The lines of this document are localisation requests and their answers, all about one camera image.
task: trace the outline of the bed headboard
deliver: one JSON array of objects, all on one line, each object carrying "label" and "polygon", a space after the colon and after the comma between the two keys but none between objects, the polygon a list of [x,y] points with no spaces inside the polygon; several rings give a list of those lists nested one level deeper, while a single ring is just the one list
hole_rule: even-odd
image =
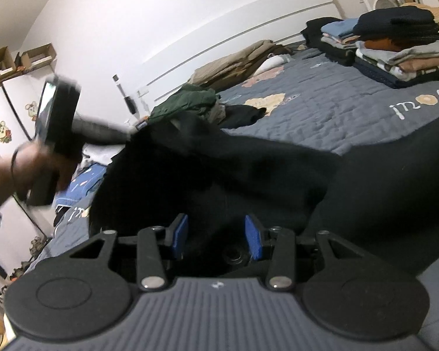
[{"label": "bed headboard", "polygon": [[148,87],[143,100],[152,109],[204,64],[261,39],[281,44],[300,41],[306,22],[325,16],[341,17],[333,0],[256,0],[179,38],[127,72],[124,80],[137,81],[129,91]]}]

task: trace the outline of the green garment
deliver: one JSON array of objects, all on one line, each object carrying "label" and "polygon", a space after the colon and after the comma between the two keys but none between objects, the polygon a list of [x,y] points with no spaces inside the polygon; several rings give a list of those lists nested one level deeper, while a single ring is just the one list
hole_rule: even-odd
[{"label": "green garment", "polygon": [[206,89],[197,85],[185,84],[179,91],[169,96],[165,102],[153,109],[148,122],[154,123],[181,111],[195,113],[200,118],[207,120],[218,99],[219,96],[217,97],[216,92],[211,88]]}]

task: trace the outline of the cartoon mouse sticker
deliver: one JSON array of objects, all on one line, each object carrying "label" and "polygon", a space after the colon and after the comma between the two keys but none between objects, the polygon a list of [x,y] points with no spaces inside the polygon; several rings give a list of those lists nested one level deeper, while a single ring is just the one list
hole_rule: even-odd
[{"label": "cartoon mouse sticker", "polygon": [[5,122],[0,123],[0,142],[8,144],[12,140],[12,131],[8,129]]},{"label": "cartoon mouse sticker", "polygon": [[37,103],[34,101],[31,104],[26,104],[24,107],[28,111],[28,115],[32,121],[36,121],[37,119]]}]

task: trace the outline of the person's hand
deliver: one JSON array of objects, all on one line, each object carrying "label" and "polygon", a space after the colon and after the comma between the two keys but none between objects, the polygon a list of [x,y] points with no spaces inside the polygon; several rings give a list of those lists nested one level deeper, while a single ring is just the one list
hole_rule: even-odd
[{"label": "person's hand", "polygon": [[20,149],[13,165],[15,188],[29,190],[36,178],[45,170],[59,173],[57,191],[66,190],[77,168],[80,159],[68,159],[33,141]]}]

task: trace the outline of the pink patch on bedspread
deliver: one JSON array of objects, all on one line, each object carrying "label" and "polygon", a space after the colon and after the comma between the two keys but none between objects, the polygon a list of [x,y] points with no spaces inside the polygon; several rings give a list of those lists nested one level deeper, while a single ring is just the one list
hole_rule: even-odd
[{"label": "pink patch on bedspread", "polygon": [[275,67],[274,69],[265,71],[256,77],[251,77],[247,79],[242,87],[252,87],[255,83],[260,82],[261,80],[273,79],[275,78],[281,71],[283,71],[284,66]]}]

